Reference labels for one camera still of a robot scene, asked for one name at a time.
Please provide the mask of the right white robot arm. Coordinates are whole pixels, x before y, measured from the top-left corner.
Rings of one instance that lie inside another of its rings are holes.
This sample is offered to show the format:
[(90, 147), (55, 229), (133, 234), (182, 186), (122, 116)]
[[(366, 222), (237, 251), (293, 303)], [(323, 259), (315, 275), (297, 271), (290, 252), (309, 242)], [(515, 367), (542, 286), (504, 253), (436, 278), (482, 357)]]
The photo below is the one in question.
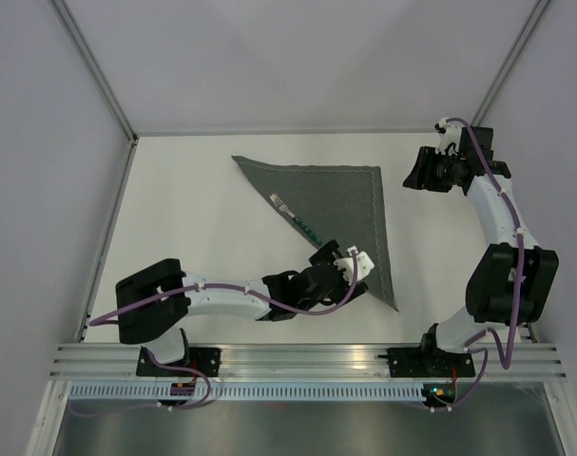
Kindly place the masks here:
[(438, 375), (451, 365), (452, 353), (491, 335), (501, 366), (508, 369), (517, 329), (540, 318), (559, 258), (524, 222), (510, 169), (493, 156), (492, 129), (457, 117), (441, 119), (434, 129), (438, 145), (419, 149), (403, 185), (436, 193), (460, 188), (474, 207), (487, 247), (467, 283), (464, 306), (423, 335), (417, 362), (427, 374)]

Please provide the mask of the fork with green handle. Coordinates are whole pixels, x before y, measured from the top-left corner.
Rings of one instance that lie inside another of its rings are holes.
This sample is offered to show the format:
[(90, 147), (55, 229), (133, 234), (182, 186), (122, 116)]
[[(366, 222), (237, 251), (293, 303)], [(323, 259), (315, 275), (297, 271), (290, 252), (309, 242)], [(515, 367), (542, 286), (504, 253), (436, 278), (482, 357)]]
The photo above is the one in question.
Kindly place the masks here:
[(285, 216), (287, 216), (291, 221), (293, 221), (296, 226), (309, 238), (311, 239), (317, 247), (321, 247), (323, 242), (321, 238), (294, 212), (290, 210), (288, 205), (279, 197), (277, 193), (273, 193), (269, 196), (269, 199), (273, 205)]

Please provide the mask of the grey cloth napkin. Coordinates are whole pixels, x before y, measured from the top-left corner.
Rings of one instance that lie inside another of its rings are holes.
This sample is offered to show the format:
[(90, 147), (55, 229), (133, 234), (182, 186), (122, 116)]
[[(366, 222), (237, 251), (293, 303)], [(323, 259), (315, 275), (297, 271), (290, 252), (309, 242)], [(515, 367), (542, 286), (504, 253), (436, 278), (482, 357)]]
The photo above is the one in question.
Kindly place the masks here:
[(365, 251), (375, 265), (365, 279), (369, 293), (397, 309), (380, 167), (276, 165), (243, 156), (233, 161), (264, 199), (278, 195), (322, 241)]

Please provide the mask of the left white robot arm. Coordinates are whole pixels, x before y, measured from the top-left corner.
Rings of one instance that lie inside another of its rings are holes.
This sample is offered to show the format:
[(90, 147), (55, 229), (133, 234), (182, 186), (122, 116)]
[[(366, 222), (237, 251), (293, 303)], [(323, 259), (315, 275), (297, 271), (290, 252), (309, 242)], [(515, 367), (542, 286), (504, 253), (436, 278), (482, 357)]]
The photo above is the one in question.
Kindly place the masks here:
[(276, 323), (324, 316), (366, 294), (365, 280), (375, 269), (366, 252), (352, 246), (341, 253), (334, 240), (309, 263), (300, 272), (221, 282), (189, 274), (176, 258), (161, 260), (116, 284), (119, 340), (148, 349), (163, 370), (180, 376), (191, 365), (183, 319), (222, 315)]

